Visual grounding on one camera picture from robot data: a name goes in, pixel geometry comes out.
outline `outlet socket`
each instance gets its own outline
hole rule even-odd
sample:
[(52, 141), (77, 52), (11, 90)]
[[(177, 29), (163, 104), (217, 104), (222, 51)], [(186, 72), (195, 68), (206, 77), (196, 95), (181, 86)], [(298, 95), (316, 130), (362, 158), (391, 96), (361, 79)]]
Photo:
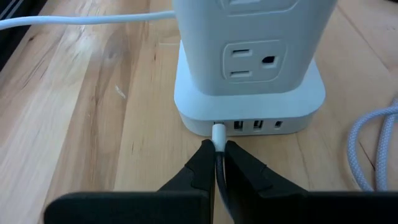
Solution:
[(228, 44), (223, 51), (223, 74), (230, 83), (266, 82), (280, 73), (287, 47), (281, 40)]

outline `power strip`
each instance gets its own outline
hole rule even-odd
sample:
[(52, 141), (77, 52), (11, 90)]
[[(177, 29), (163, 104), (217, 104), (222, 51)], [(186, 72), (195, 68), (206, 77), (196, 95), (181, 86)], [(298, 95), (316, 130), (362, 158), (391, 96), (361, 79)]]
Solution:
[(297, 88), (336, 0), (173, 0), (195, 86), (204, 94)]
[(336, 0), (174, 0), (182, 36), (175, 104), (211, 136), (288, 134), (325, 99), (313, 54)]

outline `white cable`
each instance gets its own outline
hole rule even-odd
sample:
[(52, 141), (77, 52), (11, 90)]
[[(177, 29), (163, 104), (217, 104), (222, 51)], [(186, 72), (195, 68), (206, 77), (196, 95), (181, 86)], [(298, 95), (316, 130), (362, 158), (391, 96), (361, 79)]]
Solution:
[(152, 12), (145, 14), (128, 14), (114, 16), (87, 16), (87, 17), (67, 17), (67, 16), (27, 16), (0, 21), (0, 30), (17, 26), (36, 25), (36, 24), (113, 24), (133, 21), (148, 21), (159, 19), (174, 18), (174, 11)]
[(224, 124), (218, 123), (213, 125), (211, 140), (216, 148), (216, 152), (225, 152), (226, 133)]
[(365, 178), (361, 166), (356, 156), (356, 140), (359, 130), (362, 126), (377, 116), (387, 116), (380, 133), (379, 144), (376, 156), (376, 190), (387, 190), (387, 158), (394, 127), (394, 122), (398, 114), (398, 97), (394, 98), (392, 106), (380, 110), (370, 112), (359, 118), (355, 123), (348, 136), (347, 156), (348, 163), (359, 187), (365, 191), (373, 191), (371, 184)]

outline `wooden desk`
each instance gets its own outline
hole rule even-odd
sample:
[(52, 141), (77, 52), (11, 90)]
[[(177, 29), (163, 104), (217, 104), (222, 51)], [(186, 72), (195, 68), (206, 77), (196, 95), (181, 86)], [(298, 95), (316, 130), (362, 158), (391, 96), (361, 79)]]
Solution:
[[(42, 14), (171, 8), (170, 0), (58, 0)], [(358, 190), (347, 132), (397, 92), (397, 12), (384, 0), (341, 0), (316, 54), (327, 97), (312, 124), (297, 134), (233, 140), (306, 189)], [(29, 30), (0, 73), (0, 223), (37, 223), (43, 207), (67, 192), (157, 190), (176, 174), (203, 139), (184, 128), (173, 101), (179, 40), (175, 20)], [(370, 180), (380, 125), (370, 122), (359, 138)], [(397, 160), (391, 150), (392, 189)], [(218, 196), (215, 223), (231, 223)]]

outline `usb port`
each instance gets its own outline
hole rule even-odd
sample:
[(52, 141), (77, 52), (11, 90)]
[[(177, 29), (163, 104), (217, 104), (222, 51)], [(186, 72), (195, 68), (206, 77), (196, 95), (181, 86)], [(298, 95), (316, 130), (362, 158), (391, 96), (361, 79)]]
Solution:
[(234, 130), (243, 131), (243, 121), (234, 121)]
[(255, 131), (260, 131), (262, 128), (262, 121), (255, 121), (253, 125), (253, 129)]

